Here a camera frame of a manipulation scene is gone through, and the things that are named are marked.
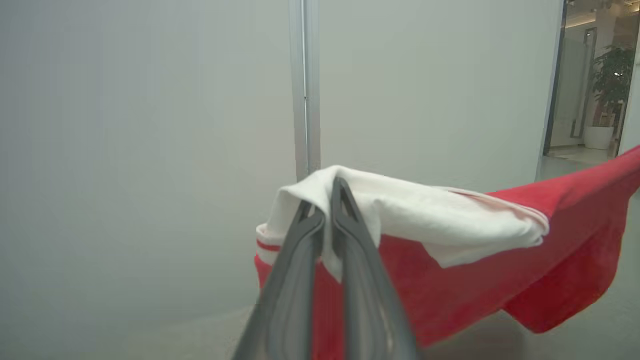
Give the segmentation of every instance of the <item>potted plant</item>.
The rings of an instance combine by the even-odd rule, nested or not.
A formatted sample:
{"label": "potted plant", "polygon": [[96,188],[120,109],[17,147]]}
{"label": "potted plant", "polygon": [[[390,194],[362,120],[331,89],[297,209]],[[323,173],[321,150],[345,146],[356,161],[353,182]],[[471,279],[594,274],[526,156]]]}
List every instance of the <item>potted plant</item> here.
{"label": "potted plant", "polygon": [[613,135],[613,120],[619,105],[627,100],[631,87],[635,49],[609,45],[608,51],[593,60],[593,92],[596,94],[593,125],[585,128],[584,146],[590,149],[609,148]]}

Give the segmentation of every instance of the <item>doorway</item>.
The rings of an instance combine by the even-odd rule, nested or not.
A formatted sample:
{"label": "doorway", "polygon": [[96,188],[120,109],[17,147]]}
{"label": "doorway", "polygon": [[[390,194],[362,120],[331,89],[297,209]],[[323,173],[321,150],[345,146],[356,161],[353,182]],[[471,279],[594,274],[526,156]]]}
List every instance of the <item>doorway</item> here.
{"label": "doorway", "polygon": [[587,165],[618,155],[640,0],[567,1],[543,153]]}

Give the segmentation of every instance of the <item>green leaves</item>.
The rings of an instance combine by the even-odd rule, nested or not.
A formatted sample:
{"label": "green leaves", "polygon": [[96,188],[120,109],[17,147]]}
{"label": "green leaves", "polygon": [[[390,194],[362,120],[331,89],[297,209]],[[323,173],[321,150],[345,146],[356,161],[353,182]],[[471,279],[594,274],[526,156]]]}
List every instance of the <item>green leaves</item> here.
{"label": "green leaves", "polygon": [[596,100],[603,106],[627,100],[636,53],[633,47],[613,44],[606,49],[609,51],[593,60],[593,91],[598,92]]}

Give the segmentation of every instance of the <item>white towel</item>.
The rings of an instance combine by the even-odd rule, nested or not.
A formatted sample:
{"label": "white towel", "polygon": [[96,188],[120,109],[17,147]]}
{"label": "white towel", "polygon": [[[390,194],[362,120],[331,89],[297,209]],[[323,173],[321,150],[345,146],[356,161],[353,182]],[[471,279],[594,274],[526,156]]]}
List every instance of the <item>white towel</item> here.
{"label": "white towel", "polygon": [[[331,246],[329,220],[336,176],[349,184],[376,246],[381,234],[419,241],[442,267],[537,246],[549,230],[548,219],[540,211],[483,193],[332,166],[279,189],[269,220],[256,231],[263,244],[282,245],[300,200],[312,203],[326,216],[322,262],[338,281],[342,264]],[[258,247],[257,254],[265,263],[273,264],[277,251]]]}

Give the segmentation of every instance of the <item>red stripe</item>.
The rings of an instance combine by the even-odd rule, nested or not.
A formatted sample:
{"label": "red stripe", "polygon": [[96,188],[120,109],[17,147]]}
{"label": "red stripe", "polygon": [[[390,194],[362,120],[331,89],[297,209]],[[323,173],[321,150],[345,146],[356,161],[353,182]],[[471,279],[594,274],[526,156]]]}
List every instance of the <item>red stripe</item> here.
{"label": "red stripe", "polygon": [[265,249],[265,250],[270,250],[270,251],[280,251],[280,246],[279,245],[267,245],[265,243],[261,243],[260,240],[256,240],[255,241],[259,247]]}

